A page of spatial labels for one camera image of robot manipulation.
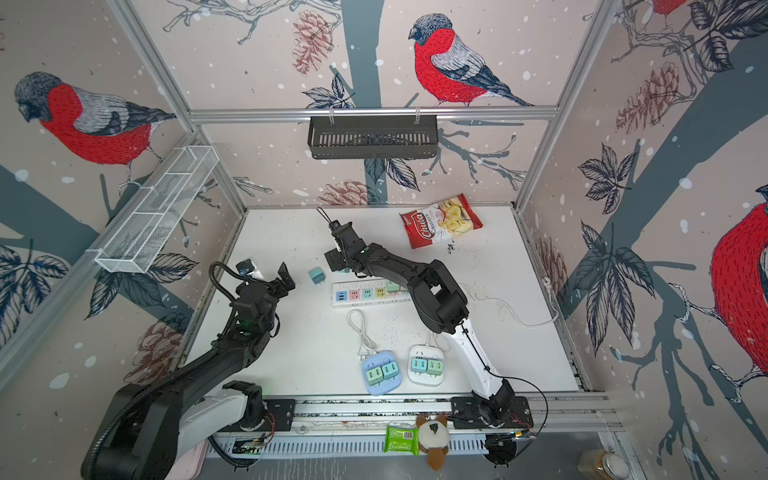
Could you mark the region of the red cassava chips bag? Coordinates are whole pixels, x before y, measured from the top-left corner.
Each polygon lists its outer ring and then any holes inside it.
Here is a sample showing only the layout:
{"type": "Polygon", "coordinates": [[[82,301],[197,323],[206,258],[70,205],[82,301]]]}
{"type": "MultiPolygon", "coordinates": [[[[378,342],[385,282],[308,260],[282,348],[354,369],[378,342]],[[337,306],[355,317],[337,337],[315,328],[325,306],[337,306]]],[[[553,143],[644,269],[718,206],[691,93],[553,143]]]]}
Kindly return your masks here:
{"type": "Polygon", "coordinates": [[[451,242],[483,227],[464,194],[403,213],[400,218],[412,249],[451,242]]]}

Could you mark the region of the light green usb charger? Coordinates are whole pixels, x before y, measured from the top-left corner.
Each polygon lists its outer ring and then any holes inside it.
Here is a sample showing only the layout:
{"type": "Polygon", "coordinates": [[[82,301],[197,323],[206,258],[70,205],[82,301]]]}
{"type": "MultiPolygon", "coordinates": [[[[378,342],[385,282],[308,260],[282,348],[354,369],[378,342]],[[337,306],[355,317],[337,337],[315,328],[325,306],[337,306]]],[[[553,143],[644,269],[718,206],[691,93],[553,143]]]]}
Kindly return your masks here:
{"type": "Polygon", "coordinates": [[[426,373],[428,375],[440,377],[443,375],[443,372],[444,372],[444,367],[443,367],[443,362],[441,360],[429,359],[427,361],[426,373]]]}

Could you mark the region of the green wet wipes pack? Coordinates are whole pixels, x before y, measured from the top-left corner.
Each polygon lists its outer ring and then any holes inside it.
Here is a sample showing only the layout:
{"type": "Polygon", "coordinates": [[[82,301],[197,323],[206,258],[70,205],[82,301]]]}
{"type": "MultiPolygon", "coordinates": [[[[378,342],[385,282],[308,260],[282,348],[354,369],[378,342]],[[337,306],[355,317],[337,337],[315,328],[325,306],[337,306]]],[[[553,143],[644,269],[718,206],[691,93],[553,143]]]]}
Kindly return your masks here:
{"type": "Polygon", "coordinates": [[[418,428],[405,428],[388,425],[386,428],[384,452],[419,454],[418,428]]]}

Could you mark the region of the pink tray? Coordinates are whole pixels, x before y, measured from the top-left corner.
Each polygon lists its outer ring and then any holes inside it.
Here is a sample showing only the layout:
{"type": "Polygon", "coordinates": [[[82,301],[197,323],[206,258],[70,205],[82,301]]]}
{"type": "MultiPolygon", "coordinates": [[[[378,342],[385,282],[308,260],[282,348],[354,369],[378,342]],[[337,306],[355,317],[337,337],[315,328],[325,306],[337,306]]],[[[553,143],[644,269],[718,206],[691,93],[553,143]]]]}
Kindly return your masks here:
{"type": "Polygon", "coordinates": [[[181,459],[181,479],[196,479],[201,470],[208,451],[209,442],[204,440],[189,450],[181,459]]]}

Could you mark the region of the brown plush toy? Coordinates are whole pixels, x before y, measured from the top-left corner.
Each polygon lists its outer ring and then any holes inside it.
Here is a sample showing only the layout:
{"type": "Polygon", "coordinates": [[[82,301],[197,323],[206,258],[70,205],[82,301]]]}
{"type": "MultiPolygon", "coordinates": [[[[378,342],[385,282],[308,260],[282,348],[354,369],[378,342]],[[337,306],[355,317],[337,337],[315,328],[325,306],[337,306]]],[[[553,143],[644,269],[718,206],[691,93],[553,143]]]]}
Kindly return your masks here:
{"type": "Polygon", "coordinates": [[[440,414],[435,419],[423,415],[416,418],[419,451],[427,455],[427,463],[436,472],[445,464],[449,452],[448,418],[440,414]]]}

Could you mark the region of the white long power strip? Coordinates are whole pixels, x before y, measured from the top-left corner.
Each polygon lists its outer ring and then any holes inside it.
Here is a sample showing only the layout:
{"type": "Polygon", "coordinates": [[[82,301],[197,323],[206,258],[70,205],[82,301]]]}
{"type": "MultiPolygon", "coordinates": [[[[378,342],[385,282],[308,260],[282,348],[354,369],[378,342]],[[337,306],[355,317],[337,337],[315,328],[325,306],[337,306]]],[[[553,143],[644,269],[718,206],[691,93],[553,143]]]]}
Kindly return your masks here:
{"type": "Polygon", "coordinates": [[[367,278],[362,280],[337,282],[332,285],[331,303],[334,307],[351,308],[357,306],[381,305],[409,302],[411,296],[404,286],[399,292],[386,291],[386,279],[367,278]]]}

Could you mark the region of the white square power socket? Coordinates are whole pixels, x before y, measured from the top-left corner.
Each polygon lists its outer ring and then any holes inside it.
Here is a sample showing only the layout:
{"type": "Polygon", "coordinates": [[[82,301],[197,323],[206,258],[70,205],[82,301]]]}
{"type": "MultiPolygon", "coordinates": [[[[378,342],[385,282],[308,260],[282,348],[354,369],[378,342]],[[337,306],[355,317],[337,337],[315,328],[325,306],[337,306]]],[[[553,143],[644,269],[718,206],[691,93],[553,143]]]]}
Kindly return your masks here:
{"type": "Polygon", "coordinates": [[[415,384],[440,385],[444,379],[443,351],[429,345],[414,345],[409,351],[407,375],[415,384]]]}

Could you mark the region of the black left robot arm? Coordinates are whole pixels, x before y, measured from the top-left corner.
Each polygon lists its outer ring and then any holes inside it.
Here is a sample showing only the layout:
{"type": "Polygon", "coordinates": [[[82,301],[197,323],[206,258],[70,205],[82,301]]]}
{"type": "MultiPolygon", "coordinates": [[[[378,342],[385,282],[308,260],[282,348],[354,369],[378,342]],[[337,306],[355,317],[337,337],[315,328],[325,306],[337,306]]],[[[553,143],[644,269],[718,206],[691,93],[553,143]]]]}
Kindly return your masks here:
{"type": "Polygon", "coordinates": [[[279,330],[277,305],[296,287],[280,265],[271,281],[240,280],[225,295],[230,315],[208,352],[148,385],[130,384],[113,397],[81,465],[84,479],[164,479],[176,461],[241,419],[259,424],[259,386],[232,382],[221,400],[210,391],[253,364],[279,330]]]}

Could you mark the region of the teal usb charger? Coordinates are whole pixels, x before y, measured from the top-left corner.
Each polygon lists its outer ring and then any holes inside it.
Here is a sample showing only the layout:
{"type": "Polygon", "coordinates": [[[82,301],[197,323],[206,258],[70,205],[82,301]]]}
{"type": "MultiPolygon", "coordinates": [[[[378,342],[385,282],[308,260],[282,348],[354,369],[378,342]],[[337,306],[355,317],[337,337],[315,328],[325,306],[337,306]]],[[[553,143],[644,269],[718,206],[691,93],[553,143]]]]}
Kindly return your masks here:
{"type": "Polygon", "coordinates": [[[428,361],[424,358],[414,357],[410,360],[410,370],[414,373],[426,373],[428,361]]]}
{"type": "Polygon", "coordinates": [[[321,284],[326,280],[325,273],[320,267],[312,268],[308,274],[315,285],[321,284]]]}
{"type": "Polygon", "coordinates": [[[385,380],[395,378],[399,375],[399,367],[396,361],[391,361],[382,365],[381,371],[385,380]]]}

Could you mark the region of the glass jar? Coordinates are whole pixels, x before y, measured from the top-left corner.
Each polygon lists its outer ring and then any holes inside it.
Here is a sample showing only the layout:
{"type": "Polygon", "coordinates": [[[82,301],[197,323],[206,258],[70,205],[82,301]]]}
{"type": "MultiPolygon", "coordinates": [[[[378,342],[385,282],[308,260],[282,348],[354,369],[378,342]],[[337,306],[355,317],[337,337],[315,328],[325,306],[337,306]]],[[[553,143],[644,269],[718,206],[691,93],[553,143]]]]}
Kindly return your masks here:
{"type": "Polygon", "coordinates": [[[577,461],[577,471],[586,479],[626,480],[630,478],[630,469],[626,460],[604,449],[582,452],[577,461]]]}

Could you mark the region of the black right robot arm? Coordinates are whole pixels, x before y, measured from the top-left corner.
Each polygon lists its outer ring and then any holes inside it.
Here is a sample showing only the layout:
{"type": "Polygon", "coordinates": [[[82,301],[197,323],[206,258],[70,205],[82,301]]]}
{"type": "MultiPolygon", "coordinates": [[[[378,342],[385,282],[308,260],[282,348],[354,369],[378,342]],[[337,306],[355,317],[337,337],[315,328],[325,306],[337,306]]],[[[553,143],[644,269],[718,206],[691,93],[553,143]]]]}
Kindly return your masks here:
{"type": "Polygon", "coordinates": [[[533,428],[527,399],[517,396],[512,379],[492,366],[470,321],[467,297],[442,261],[412,261],[379,244],[367,244],[350,222],[333,221],[329,229],[336,248],[326,252],[325,258],[332,271],[348,269],[359,278],[383,278],[404,287],[422,323],[448,340],[467,375],[470,402],[477,409],[465,416],[465,423],[533,428]]]}

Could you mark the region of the blue square power socket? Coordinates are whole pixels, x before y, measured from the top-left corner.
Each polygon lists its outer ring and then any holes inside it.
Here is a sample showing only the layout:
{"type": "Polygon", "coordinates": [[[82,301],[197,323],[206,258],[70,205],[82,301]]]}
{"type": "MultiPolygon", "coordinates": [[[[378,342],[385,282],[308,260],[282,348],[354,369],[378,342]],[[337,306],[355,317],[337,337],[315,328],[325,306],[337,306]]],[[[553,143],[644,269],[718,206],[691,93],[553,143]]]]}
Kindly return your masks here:
{"type": "Polygon", "coordinates": [[[390,351],[382,351],[366,357],[361,362],[365,387],[372,396],[381,396],[397,389],[402,383],[402,373],[396,357],[390,351]]]}

